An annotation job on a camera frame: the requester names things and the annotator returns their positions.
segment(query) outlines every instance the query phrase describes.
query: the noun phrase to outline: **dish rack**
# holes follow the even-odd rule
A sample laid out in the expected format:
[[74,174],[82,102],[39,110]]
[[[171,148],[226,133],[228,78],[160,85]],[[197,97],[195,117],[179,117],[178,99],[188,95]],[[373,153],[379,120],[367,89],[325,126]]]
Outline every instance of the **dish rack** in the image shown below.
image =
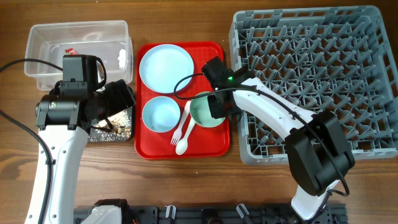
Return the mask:
[[[378,8],[239,11],[229,47],[233,70],[248,66],[293,104],[334,112],[356,159],[398,155],[398,72]],[[238,133],[245,164],[288,162],[283,139],[255,116],[244,111]]]

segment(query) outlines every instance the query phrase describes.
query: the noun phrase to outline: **wooden surface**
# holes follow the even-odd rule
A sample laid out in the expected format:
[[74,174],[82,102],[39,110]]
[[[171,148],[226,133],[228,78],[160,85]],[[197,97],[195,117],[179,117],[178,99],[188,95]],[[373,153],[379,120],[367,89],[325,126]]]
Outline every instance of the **wooden surface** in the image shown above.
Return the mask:
[[[236,11],[358,4],[379,7],[393,52],[396,56],[398,52],[396,1],[91,2],[0,4],[0,65],[24,58],[34,24],[116,19],[128,23],[134,52],[150,42],[213,40],[223,46],[229,62],[228,31]],[[24,75],[23,64],[0,74],[0,108],[34,130],[34,108],[43,94],[35,80]],[[224,156],[181,161],[141,159],[133,140],[89,144],[81,159],[75,205],[89,207],[104,198],[126,198],[131,205],[158,206],[288,202],[297,186],[289,167],[243,165],[235,125],[232,135],[231,149]],[[1,223],[25,220],[37,165],[37,145],[25,131],[0,118]],[[351,195],[333,196],[332,200],[347,203],[350,223],[398,222],[398,158],[357,161],[346,180]]]

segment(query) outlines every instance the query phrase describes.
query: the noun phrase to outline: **white spoon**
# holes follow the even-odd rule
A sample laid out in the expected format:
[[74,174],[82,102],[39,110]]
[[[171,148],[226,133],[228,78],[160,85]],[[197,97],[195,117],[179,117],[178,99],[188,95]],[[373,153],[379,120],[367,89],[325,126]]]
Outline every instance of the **white spoon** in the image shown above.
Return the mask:
[[188,137],[189,137],[189,134],[191,134],[191,131],[194,126],[195,126],[195,120],[193,120],[193,118],[191,118],[191,120],[189,121],[189,124],[188,124],[187,132],[184,135],[184,138],[179,140],[179,142],[177,143],[177,146],[175,147],[175,153],[177,153],[177,155],[181,156],[187,150]]

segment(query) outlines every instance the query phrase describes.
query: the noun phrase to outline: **wooden table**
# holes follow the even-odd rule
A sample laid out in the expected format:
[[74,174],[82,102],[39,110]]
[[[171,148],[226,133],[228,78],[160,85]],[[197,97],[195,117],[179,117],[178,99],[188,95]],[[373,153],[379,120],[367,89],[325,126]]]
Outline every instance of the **wooden table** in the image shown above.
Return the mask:
[[[34,24],[117,19],[128,23],[134,52],[151,42],[213,40],[225,49],[229,63],[228,31],[236,11],[358,4],[379,7],[393,52],[397,53],[396,1],[92,0],[0,5],[0,65],[24,58],[29,30]],[[43,94],[35,80],[24,75],[23,64],[0,74],[0,108],[34,130],[34,108]],[[23,223],[34,183],[38,144],[4,118],[0,121],[0,220]],[[398,158],[357,161],[346,180],[351,195],[333,196],[331,200],[347,204],[350,223],[398,222]],[[217,158],[146,161],[135,152],[133,140],[87,145],[81,159],[75,205],[87,208],[104,198],[126,198],[131,205],[158,206],[289,202],[296,186],[288,166],[243,165],[234,125],[230,150]]]

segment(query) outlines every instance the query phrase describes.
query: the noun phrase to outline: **fork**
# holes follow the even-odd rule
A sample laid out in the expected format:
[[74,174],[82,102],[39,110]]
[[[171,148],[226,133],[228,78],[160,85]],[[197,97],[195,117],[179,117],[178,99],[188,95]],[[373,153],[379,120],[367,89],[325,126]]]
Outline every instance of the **fork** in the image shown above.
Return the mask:
[[173,134],[173,137],[172,137],[172,141],[170,142],[171,145],[176,146],[177,143],[178,143],[178,141],[179,141],[180,138],[181,138],[181,135],[182,135],[182,126],[184,125],[184,122],[185,122],[185,120],[186,120],[187,117],[188,117],[190,105],[191,105],[191,101],[188,101],[188,102],[185,104],[184,112],[182,113],[181,120],[180,120],[180,124],[178,125],[178,128],[174,131],[174,134]]

